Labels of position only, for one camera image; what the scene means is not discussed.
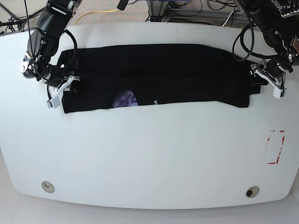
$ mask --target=red tape mark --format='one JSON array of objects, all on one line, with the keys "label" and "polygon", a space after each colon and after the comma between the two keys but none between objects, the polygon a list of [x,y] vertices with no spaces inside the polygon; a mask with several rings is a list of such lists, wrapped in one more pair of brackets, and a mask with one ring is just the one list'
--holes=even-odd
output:
[{"label": "red tape mark", "polygon": [[279,158],[280,158],[280,154],[281,154],[281,151],[282,151],[282,146],[284,145],[284,142],[285,142],[285,136],[282,136],[282,140],[281,141],[282,141],[281,148],[280,148],[277,160],[276,160],[276,164],[278,164],[278,161],[279,161]]}]

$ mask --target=white table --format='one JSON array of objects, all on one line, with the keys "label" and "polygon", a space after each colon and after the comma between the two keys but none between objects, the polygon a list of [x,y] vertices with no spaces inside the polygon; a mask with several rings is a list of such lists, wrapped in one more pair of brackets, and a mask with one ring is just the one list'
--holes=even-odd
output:
[{"label": "white table", "polygon": [[[90,24],[69,30],[79,48],[197,43],[225,50],[231,50],[240,32],[175,23]],[[261,33],[256,32],[256,39],[257,53],[273,53]],[[47,108],[43,84],[20,74],[27,41],[27,33],[0,37],[5,49],[0,55],[0,147],[20,193],[145,209],[261,203],[289,193],[299,166],[297,69],[287,77],[285,98],[274,98],[268,85],[244,109],[197,102],[65,115],[62,108]],[[71,48],[63,35],[52,63]],[[239,45],[236,52],[245,55]],[[278,143],[271,141],[266,150],[270,130],[285,131],[279,164],[274,165],[269,158],[277,154],[282,134],[273,134]],[[46,193],[42,181],[51,182],[55,192]],[[260,193],[247,198],[252,186]]]}]

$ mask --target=yellow cable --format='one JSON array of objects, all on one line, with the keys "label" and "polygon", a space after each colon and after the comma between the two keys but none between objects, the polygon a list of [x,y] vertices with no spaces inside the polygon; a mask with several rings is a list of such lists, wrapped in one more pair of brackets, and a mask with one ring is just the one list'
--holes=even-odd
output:
[{"label": "yellow cable", "polygon": [[77,24],[77,22],[84,16],[89,15],[89,14],[95,14],[95,13],[111,13],[111,12],[115,12],[118,9],[115,10],[110,10],[110,11],[98,11],[98,12],[91,12],[91,13],[86,13],[85,15],[81,16],[79,19],[77,19],[77,21],[75,22],[75,25]]}]

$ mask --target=black cable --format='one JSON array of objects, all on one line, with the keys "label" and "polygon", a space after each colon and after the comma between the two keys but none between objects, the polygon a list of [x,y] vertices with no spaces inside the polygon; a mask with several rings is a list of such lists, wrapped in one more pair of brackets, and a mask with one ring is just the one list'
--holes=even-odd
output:
[{"label": "black cable", "polygon": [[235,55],[235,44],[237,43],[237,40],[239,39],[239,37],[241,36],[242,33],[240,33],[237,38],[235,39],[234,41],[234,44],[233,44],[233,48],[232,48],[232,54],[233,54],[233,58],[237,61],[237,62],[243,62],[245,60],[247,60],[247,58],[249,58],[249,56],[251,55],[252,51],[253,51],[253,47],[254,47],[254,30],[253,30],[253,23],[251,21],[251,18],[248,16],[247,12],[244,11],[246,17],[247,17],[247,20],[249,22],[249,26],[250,26],[250,30],[251,30],[251,48],[248,52],[248,54],[244,57],[244,58],[237,58],[236,55]]},{"label": "black cable", "polygon": [[281,74],[281,85],[280,85],[280,88],[284,91],[285,89],[285,81],[284,81],[284,75]]},{"label": "black cable", "polygon": [[[27,3],[26,3],[26,0],[24,0],[24,4],[25,4],[26,17],[27,17],[27,22],[28,22],[29,41],[30,41],[30,48],[31,48],[31,53],[32,53],[32,61],[33,61],[34,69],[36,70],[36,73],[37,73],[37,75],[38,75],[40,78],[44,79],[44,80],[47,81],[48,83],[51,83],[51,84],[56,85],[56,84],[58,84],[58,83],[54,83],[54,82],[50,81],[49,79],[47,79],[47,78],[43,77],[41,74],[39,74],[39,72],[37,71],[37,67],[36,67],[36,63],[35,63],[35,56],[34,56],[34,54],[33,54],[33,48],[32,48],[33,45],[32,45],[32,40],[31,40],[31,33],[30,33],[30,25],[29,25],[29,19],[28,19],[28,9],[27,9]],[[76,52],[77,52],[77,42],[76,42],[75,37],[74,37],[74,36],[71,34],[71,32],[68,31],[68,30],[65,30],[65,33],[68,34],[68,35],[71,37],[71,39],[73,40],[73,42],[74,42],[74,55],[73,55],[73,58],[71,59],[70,63],[69,63],[66,67],[64,67],[63,70],[65,70],[65,68],[69,67],[69,66],[71,65],[71,63],[73,63],[73,61],[74,61],[74,59],[75,59],[75,57],[76,57]]]},{"label": "black cable", "polygon": [[225,21],[225,24],[228,24],[228,22],[230,21],[230,19],[233,20],[234,19],[234,14],[238,13],[238,12],[240,12],[240,11],[239,10],[235,10],[235,8],[234,8],[232,14],[229,15],[228,21]]},{"label": "black cable", "polygon": [[145,19],[145,22],[150,20],[150,11],[148,10],[148,12],[149,12],[149,16]]},{"label": "black cable", "polygon": [[[41,14],[38,14],[38,13],[40,13],[43,10],[44,10],[44,8],[41,8],[41,9],[37,10],[35,13],[30,14],[28,16],[29,19],[32,19],[32,18],[35,18],[35,17],[41,15]],[[9,21],[9,22],[4,22],[4,23],[0,22],[0,27],[3,27],[3,26],[14,26],[14,25],[20,26],[22,23],[25,23],[27,21],[27,18],[26,19],[22,19],[22,18],[25,18],[25,17],[27,17],[27,16],[22,16],[22,17],[19,17],[19,18],[15,18],[15,19],[13,19],[12,21]]]},{"label": "black cable", "polygon": [[[62,79],[62,78],[54,78],[52,81],[54,81],[54,80],[61,80],[61,81],[63,82],[63,79]],[[50,84],[49,84],[49,83],[47,84],[47,94],[48,94],[48,98],[49,98],[49,99],[52,99],[52,97],[51,97],[51,93],[50,93]]]},{"label": "black cable", "polygon": [[9,29],[12,31],[12,32],[15,32],[15,29],[13,27],[9,27]]},{"label": "black cable", "polygon": [[202,11],[202,1],[201,0],[199,0],[200,1],[200,11],[199,12],[197,12],[195,15],[180,15],[180,14],[177,14],[177,13],[175,13],[175,12],[173,12],[173,11],[170,11],[171,13],[173,13],[173,14],[175,14],[175,15],[179,15],[179,16],[183,16],[183,17],[193,17],[193,16],[196,16],[196,15],[198,15],[199,13],[201,13],[201,11]]},{"label": "black cable", "polygon": [[233,16],[232,16],[232,23],[230,24],[230,27],[233,27],[233,22],[234,22],[234,14],[235,14],[235,8],[234,8],[234,12],[233,12]]},{"label": "black cable", "polygon": [[71,34],[71,32],[67,29],[64,31],[64,33],[66,33],[68,36],[70,36],[71,40],[73,41],[73,43],[74,43],[74,53],[73,53],[73,57],[71,58],[69,64],[66,65],[64,68],[62,68],[62,70],[66,70],[67,68],[69,68],[73,64],[73,62],[76,59],[77,49],[78,49],[77,41],[76,41],[76,38],[73,36],[73,34]]},{"label": "black cable", "polygon": [[12,14],[8,9],[6,9],[6,8],[4,7],[4,5],[1,4],[1,2],[0,2],[0,8],[2,8],[3,11],[6,12],[6,13],[10,16],[10,19],[15,19],[15,15]]},{"label": "black cable", "polygon": [[[221,8],[212,8],[209,4],[209,1],[213,1],[213,2],[217,2],[217,3],[221,3],[223,6]],[[231,6],[230,4],[231,3],[227,3],[227,0],[225,0],[225,2],[220,2],[218,0],[206,0],[206,4],[207,6],[211,9],[211,10],[214,10],[214,11],[219,11],[219,10],[222,10],[224,9],[226,6],[229,6],[229,7],[236,7],[236,6]]]},{"label": "black cable", "polygon": [[225,2],[222,2],[222,1],[219,1],[219,0],[210,0],[210,1],[220,3],[220,4],[223,4],[223,5],[228,6],[228,7],[234,7],[232,5],[235,5],[234,2],[227,2],[227,0]]},{"label": "black cable", "polygon": [[133,5],[134,3],[136,3],[137,1],[133,1],[131,3],[128,3],[127,5]]},{"label": "black cable", "polygon": [[[240,44],[242,46],[242,48],[247,52],[249,53],[249,49],[245,46],[245,43],[244,43],[244,35],[246,33],[246,31],[250,28],[250,25],[247,24],[241,31],[241,35],[240,35]],[[257,53],[254,53],[252,52],[251,53],[252,56],[254,57],[258,57],[258,58],[261,58],[261,59],[272,59],[274,56],[278,56],[278,55],[261,55],[261,54],[257,54]]]},{"label": "black cable", "polygon": [[185,1],[182,5],[178,4],[178,3],[175,3],[174,1],[172,2],[173,5],[177,6],[177,7],[182,7],[182,6],[186,6],[188,5],[192,0],[188,0],[188,1]]},{"label": "black cable", "polygon": [[188,21],[188,20],[184,20],[184,19],[177,19],[177,18],[173,18],[171,20],[181,20],[181,21],[188,22],[188,23],[205,24],[205,25],[213,26],[213,24],[208,23],[208,22],[193,22],[193,21]]}]

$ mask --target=wire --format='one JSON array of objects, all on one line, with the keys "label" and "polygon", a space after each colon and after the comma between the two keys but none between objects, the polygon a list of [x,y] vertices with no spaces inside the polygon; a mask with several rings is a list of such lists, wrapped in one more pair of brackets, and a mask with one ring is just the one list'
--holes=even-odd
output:
[{"label": "wire", "polygon": [[200,1],[200,11],[197,12],[195,15],[180,15],[180,14],[177,14],[177,13],[175,13],[175,12],[173,12],[173,11],[171,11],[171,13],[173,13],[173,14],[175,14],[175,15],[183,16],[183,17],[193,17],[193,16],[196,16],[196,15],[198,15],[199,13],[201,13],[201,11],[202,11],[202,1],[201,1],[201,0],[199,0],[199,1]]},{"label": "wire", "polygon": [[285,81],[284,81],[284,75],[281,74],[281,85],[280,85],[280,88],[284,91],[285,89]]},{"label": "wire", "polygon": [[[43,8],[41,8],[41,9],[37,10],[37,11],[36,11],[35,13],[33,13],[33,14],[30,14],[28,17],[29,17],[30,19],[32,19],[32,18],[34,18],[34,17],[40,15],[39,13],[40,13],[41,11],[43,11],[44,9],[45,9],[45,7],[43,7]],[[22,19],[22,18],[25,18],[25,17],[27,17],[27,16],[25,15],[25,16],[16,18],[15,20],[19,20],[19,19]]]},{"label": "wire", "polygon": [[37,17],[37,16],[39,16],[39,15],[41,15],[41,14],[35,14],[35,15],[33,15],[33,16],[32,16],[32,14],[31,14],[31,15],[29,15],[29,19],[32,19],[32,18]]},{"label": "wire", "polygon": [[[60,85],[63,82],[62,78],[54,78],[54,79],[52,79],[52,81],[54,81],[54,80],[61,80],[61,82],[59,84],[57,83],[58,85]],[[48,98],[52,99],[51,93],[50,93],[50,84],[49,83],[47,84],[47,94],[48,94]]]},{"label": "wire", "polygon": [[233,53],[233,58],[237,61],[237,62],[243,62],[245,60],[247,60],[247,58],[249,58],[249,56],[251,55],[252,51],[253,51],[253,47],[254,47],[254,30],[253,30],[253,23],[251,21],[251,18],[248,16],[247,12],[244,11],[246,17],[247,17],[247,20],[249,22],[249,26],[250,26],[250,30],[251,30],[251,48],[248,52],[248,54],[244,57],[244,58],[237,58],[236,55],[235,55],[235,44],[237,43],[237,40],[239,39],[239,37],[242,35],[242,33],[240,33],[237,38],[235,39],[234,41],[234,44],[233,44],[233,49],[232,49],[232,53]]},{"label": "wire", "polygon": [[[26,3],[26,0],[24,0],[24,4],[25,4],[26,16],[27,16],[27,22],[28,22],[29,42],[30,42],[30,48],[31,48],[31,53],[32,53],[32,62],[33,62],[34,69],[35,69],[37,75],[38,75],[40,78],[44,79],[44,80],[47,81],[49,84],[52,83],[52,84],[56,85],[56,84],[58,84],[58,83],[54,83],[54,82],[50,81],[49,79],[47,79],[47,78],[43,77],[41,74],[39,74],[39,72],[37,71],[37,67],[36,67],[36,63],[35,63],[35,55],[34,55],[34,53],[33,53],[33,48],[32,48],[33,45],[32,45],[32,40],[31,40],[30,25],[29,25],[29,16],[28,16],[28,9],[27,9],[27,3]],[[73,58],[72,58],[72,60],[71,60],[71,63],[72,63],[73,60],[74,60],[74,56],[76,55],[75,49],[77,49],[77,42],[76,42],[75,37],[74,37],[68,30],[66,30],[65,32],[66,32],[66,34],[68,34],[68,35],[71,37],[71,39],[74,41],[74,55],[73,55]]]},{"label": "wire", "polygon": [[211,23],[208,23],[208,22],[193,22],[193,21],[188,21],[188,20],[184,20],[184,19],[177,19],[177,18],[173,18],[171,20],[181,20],[181,21],[184,21],[184,22],[188,22],[188,23],[196,23],[196,24],[206,24],[206,25],[210,25],[212,26]]},{"label": "wire", "polygon": [[177,7],[182,7],[182,6],[186,6],[188,5],[192,0],[188,0],[188,1],[185,1],[182,5],[178,4],[178,3],[175,3],[174,1],[172,2],[173,5],[177,6]]},{"label": "wire", "polygon": [[233,13],[233,16],[232,16],[232,23],[230,24],[230,27],[233,27],[233,23],[234,23],[234,13]]},{"label": "wire", "polygon": [[8,9],[6,9],[6,8],[4,7],[4,5],[2,5],[1,3],[0,3],[0,8],[2,8],[3,11],[6,12],[6,13],[10,16],[10,19],[15,19],[15,15],[12,14]]},{"label": "wire", "polygon": [[112,13],[112,12],[116,12],[118,9],[114,9],[114,10],[110,10],[110,11],[98,11],[98,12],[90,12],[90,13],[86,13],[83,16],[81,16],[79,19],[77,19],[77,21],[75,22],[75,25],[77,24],[77,22],[84,16],[89,15],[89,14],[96,14],[96,13]]},{"label": "wire", "polygon": [[224,24],[222,26],[225,26],[225,24],[229,21],[231,15],[233,15],[235,13],[235,9],[233,10],[233,12],[231,12],[229,15],[228,15],[228,18],[226,19],[226,21],[224,22]]},{"label": "wire", "polygon": [[148,12],[149,12],[149,16],[145,19],[145,22],[150,20],[150,11],[148,10]]},{"label": "wire", "polygon": [[[249,53],[249,49],[245,46],[244,44],[244,35],[246,33],[246,31],[250,28],[249,24],[247,24],[241,31],[240,33],[240,43],[241,43],[241,46],[242,48],[247,52]],[[254,57],[258,57],[258,58],[261,58],[261,59],[272,59],[274,56],[278,56],[278,55],[261,55],[261,54],[257,54],[257,53],[254,53],[252,52],[251,53],[252,56]]]},{"label": "wire", "polygon": [[133,5],[134,3],[136,3],[137,1],[133,1],[131,3],[128,3],[127,5]]},{"label": "wire", "polygon": [[[37,17],[39,16],[40,14],[37,14],[37,15],[34,15],[34,16],[31,16],[29,15],[29,19],[32,19],[34,17]],[[9,22],[0,22],[0,27],[4,27],[4,26],[14,26],[14,25],[18,25],[20,26],[22,23],[26,22],[27,19],[22,19],[22,20],[12,20],[12,21],[9,21]]]},{"label": "wire", "polygon": [[[222,6],[221,8],[213,8],[213,7],[211,7],[210,4],[209,4],[210,1],[220,3],[220,4],[222,4],[223,6]],[[224,9],[226,6],[229,6],[229,7],[236,7],[236,5],[234,5],[234,6],[231,5],[231,4],[234,4],[234,3],[227,3],[227,0],[225,0],[225,2],[221,2],[221,1],[218,1],[218,0],[206,0],[206,4],[207,4],[207,6],[208,6],[211,10],[214,10],[214,11],[222,10],[222,9]]]}]

